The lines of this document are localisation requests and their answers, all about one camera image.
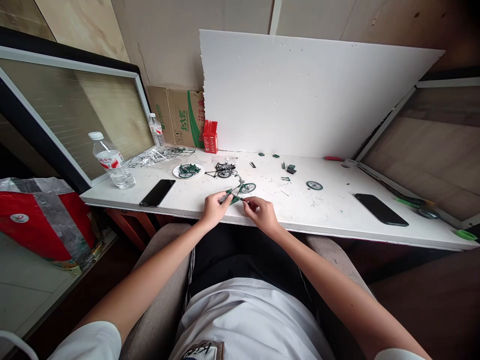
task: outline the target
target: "white foam board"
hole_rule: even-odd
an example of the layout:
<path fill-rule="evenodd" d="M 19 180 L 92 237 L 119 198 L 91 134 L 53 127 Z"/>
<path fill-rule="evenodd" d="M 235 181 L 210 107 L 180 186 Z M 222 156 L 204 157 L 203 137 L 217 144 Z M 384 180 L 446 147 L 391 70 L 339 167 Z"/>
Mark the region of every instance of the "white foam board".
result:
<path fill-rule="evenodd" d="M 351 158 L 443 50 L 200 30 L 221 150 Z"/>

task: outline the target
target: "chair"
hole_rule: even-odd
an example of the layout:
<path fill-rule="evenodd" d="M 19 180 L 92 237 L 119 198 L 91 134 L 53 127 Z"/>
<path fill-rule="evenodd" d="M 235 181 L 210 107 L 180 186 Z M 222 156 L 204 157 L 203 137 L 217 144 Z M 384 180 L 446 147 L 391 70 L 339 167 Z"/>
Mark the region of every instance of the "chair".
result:
<path fill-rule="evenodd" d="M 190 227 L 189 224 L 184 223 L 170 223 L 163 226 L 153 236 L 136 263 L 135 268 L 143 264 Z M 333 266 L 372 295 L 347 254 L 335 242 L 318 235 L 305 235 L 304 241 L 311 249 L 327 259 Z M 133 327 L 121 350 L 121 360 L 168 359 L 175 345 L 177 328 L 182 317 L 188 285 L 189 264 L 190 258 L 187 256 L 148 310 Z M 320 326 L 335 357 L 340 360 L 364 359 L 360 348 L 347 328 L 333 314 L 316 291 L 311 293 L 314 293 L 313 301 L 318 309 Z"/>

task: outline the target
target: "white shirt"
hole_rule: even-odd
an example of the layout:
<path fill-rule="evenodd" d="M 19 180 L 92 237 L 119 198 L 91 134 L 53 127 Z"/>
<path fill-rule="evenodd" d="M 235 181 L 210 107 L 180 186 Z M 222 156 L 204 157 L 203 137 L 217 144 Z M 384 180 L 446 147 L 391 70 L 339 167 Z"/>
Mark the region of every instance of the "white shirt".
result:
<path fill-rule="evenodd" d="M 234 278 L 190 300 L 170 360 L 334 359 L 315 318 L 295 297 L 261 280 Z M 116 360 L 122 342 L 110 322 L 89 323 L 70 334 L 49 360 Z M 375 360 L 422 360 L 400 349 Z"/>

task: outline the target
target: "black shorts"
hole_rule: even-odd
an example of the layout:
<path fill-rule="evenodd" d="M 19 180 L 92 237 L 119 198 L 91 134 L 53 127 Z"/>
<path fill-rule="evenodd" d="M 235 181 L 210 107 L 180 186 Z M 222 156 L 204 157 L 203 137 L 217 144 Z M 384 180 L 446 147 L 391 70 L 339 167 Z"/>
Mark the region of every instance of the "black shorts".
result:
<path fill-rule="evenodd" d="M 314 313 L 306 290 L 307 278 L 290 256 L 257 227 L 219 223 L 196 245 L 192 264 L 190 298 L 229 279 L 252 278 L 292 295 Z"/>

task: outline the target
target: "red box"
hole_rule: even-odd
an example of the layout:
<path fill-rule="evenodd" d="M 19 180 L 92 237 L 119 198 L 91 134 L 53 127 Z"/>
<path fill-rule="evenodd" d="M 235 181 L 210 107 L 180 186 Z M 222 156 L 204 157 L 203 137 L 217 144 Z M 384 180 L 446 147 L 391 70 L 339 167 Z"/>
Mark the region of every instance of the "red box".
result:
<path fill-rule="evenodd" d="M 203 129 L 203 143 L 205 152 L 216 154 L 219 152 L 219 140 L 217 138 L 217 121 L 205 120 Z"/>

